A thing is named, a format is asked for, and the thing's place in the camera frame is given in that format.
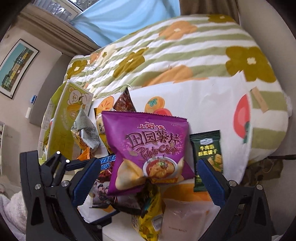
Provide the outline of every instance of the brand logo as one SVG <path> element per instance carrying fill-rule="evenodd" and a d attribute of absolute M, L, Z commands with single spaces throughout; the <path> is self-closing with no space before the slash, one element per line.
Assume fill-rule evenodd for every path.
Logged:
<path fill-rule="evenodd" d="M 205 138 L 205 139 L 200 140 L 200 144 L 201 144 L 201 145 L 209 145 L 209 144 L 211 144 L 211 143 L 213 143 L 213 142 L 214 142 L 214 141 L 213 141 L 212 138 Z"/>

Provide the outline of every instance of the beige wall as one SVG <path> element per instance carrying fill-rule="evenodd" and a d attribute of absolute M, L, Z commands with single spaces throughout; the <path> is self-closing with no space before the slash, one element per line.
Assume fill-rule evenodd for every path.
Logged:
<path fill-rule="evenodd" d="M 9 180 L 20 186 L 19 154 L 24 151 L 36 150 L 40 128 L 29 123 L 25 118 L 30 100 L 38 92 L 61 56 L 61 52 L 19 28 L 12 28 L 0 43 L 0 63 L 9 50 L 23 39 L 39 53 L 22 77 L 14 98 L 10 99 L 0 93 L 0 120 L 6 124 L 3 137 L 2 169 Z"/>
<path fill-rule="evenodd" d="M 265 0 L 238 0 L 240 22 L 268 57 L 288 96 L 293 115 L 277 155 L 296 154 L 296 40 L 285 21 Z M 278 234 L 283 234 L 296 215 L 296 161 L 284 161 L 280 179 L 262 183 Z"/>

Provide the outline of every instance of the window frame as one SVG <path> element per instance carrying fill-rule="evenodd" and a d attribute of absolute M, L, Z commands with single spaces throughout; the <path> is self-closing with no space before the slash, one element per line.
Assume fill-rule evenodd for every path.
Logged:
<path fill-rule="evenodd" d="M 69 20 L 72 20 L 78 14 L 83 12 L 82 9 L 80 9 L 78 6 L 76 6 L 70 0 L 53 0 L 53 1 L 58 3 L 59 5 L 61 5 L 61 7 L 63 7 L 64 9 L 66 9 L 68 12 L 71 13 Z"/>

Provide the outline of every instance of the picture frame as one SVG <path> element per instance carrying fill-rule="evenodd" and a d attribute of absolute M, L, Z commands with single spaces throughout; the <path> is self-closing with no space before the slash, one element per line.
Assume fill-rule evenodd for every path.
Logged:
<path fill-rule="evenodd" d="M 0 65 L 0 92 L 9 98 L 13 95 L 23 75 L 39 50 L 20 39 Z"/>

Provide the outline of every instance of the building illustration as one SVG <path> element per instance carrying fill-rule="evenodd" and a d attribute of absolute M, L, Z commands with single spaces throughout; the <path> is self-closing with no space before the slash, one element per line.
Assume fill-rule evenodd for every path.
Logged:
<path fill-rule="evenodd" d="M 19 73 L 22 71 L 23 67 L 30 59 L 32 54 L 32 50 L 30 50 L 29 48 L 25 48 L 25 50 L 16 58 L 13 67 L 8 72 L 8 74 L 5 75 L 1 83 L 2 88 L 11 91 Z"/>

